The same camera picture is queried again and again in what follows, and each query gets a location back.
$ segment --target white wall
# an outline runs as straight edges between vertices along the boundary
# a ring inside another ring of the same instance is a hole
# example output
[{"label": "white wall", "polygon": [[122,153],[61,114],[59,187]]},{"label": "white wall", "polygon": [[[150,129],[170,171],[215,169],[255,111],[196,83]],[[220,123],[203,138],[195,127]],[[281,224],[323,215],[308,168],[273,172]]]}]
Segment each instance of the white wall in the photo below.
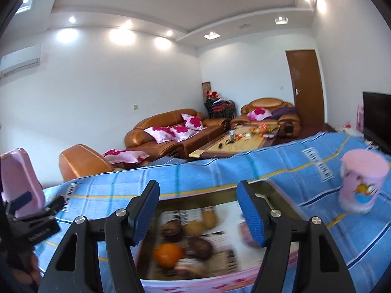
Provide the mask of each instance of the white wall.
[{"label": "white wall", "polygon": [[203,110],[196,51],[136,32],[130,45],[114,44],[110,29],[78,29],[68,44],[58,31],[4,44],[0,56],[43,43],[40,66],[0,80],[1,152],[27,150],[44,186],[62,181],[58,154],[83,143],[104,153],[123,149],[124,136],[154,114]]},{"label": "white wall", "polygon": [[370,0],[323,1],[312,30],[325,77],[328,121],[336,128],[346,120],[355,126],[363,91],[391,93],[391,32]]},{"label": "white wall", "polygon": [[316,49],[310,29],[240,36],[199,49],[202,77],[211,82],[214,91],[233,100],[239,111],[252,100],[264,97],[294,103],[285,51]]}]

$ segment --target floor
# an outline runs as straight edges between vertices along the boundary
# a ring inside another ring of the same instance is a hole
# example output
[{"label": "floor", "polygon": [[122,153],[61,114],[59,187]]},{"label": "floor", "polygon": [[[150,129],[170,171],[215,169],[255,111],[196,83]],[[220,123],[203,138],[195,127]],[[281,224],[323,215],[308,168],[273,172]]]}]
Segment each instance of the floor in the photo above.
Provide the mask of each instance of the floor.
[{"label": "floor", "polygon": [[310,136],[314,136],[316,133],[323,131],[323,132],[335,132],[335,130],[328,124],[325,123],[323,125],[319,126],[303,126],[302,129],[300,130],[300,135],[298,138],[281,138],[278,137],[274,141],[274,145],[282,144],[282,143],[287,143],[287,142],[292,142],[295,140],[301,140],[308,138]]}]

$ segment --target pink and white pillow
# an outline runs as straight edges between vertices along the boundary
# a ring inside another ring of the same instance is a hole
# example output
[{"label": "pink and white pillow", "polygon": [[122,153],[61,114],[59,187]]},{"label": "pink and white pillow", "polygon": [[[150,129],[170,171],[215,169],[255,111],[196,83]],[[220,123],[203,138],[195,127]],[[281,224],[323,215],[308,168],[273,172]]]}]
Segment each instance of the pink and white pillow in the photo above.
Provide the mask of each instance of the pink and white pillow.
[{"label": "pink and white pillow", "polygon": [[186,128],[197,131],[201,131],[204,129],[200,118],[185,113],[181,113],[181,116],[183,118],[183,121],[185,122]]},{"label": "pink and white pillow", "polygon": [[256,108],[251,111],[247,117],[250,121],[262,121],[268,117],[271,117],[271,112],[265,108]]},{"label": "pink and white pillow", "polygon": [[103,154],[103,158],[110,164],[117,163],[141,163],[150,155],[143,151],[117,151],[111,149],[110,151]]},{"label": "pink and white pillow", "polygon": [[167,141],[175,141],[175,136],[169,128],[162,126],[152,126],[148,129],[145,129],[144,131],[153,137],[158,144]]},{"label": "pink and white pillow", "polygon": [[198,133],[198,131],[186,128],[185,126],[181,125],[173,126],[172,128],[170,128],[170,130],[175,135],[175,141],[177,142],[187,140],[188,138],[191,138]]}]

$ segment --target brown wooden door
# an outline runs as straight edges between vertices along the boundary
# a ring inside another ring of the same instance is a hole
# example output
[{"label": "brown wooden door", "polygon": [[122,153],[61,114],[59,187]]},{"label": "brown wooden door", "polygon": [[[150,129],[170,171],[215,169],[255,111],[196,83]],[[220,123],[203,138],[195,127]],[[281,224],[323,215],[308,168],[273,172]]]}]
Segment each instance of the brown wooden door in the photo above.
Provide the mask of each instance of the brown wooden door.
[{"label": "brown wooden door", "polygon": [[302,126],[325,123],[322,82],[315,50],[287,51],[295,108]]}]

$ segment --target purple blanket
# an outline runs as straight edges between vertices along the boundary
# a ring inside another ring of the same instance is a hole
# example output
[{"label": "purple blanket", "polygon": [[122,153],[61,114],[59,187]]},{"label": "purple blanket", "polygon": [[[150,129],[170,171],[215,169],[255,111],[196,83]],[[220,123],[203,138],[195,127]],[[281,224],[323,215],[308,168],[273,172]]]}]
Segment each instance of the purple blanket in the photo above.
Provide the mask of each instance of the purple blanket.
[{"label": "purple blanket", "polygon": [[271,116],[265,119],[278,119],[284,114],[296,114],[296,109],[293,107],[282,107],[272,111]]}]

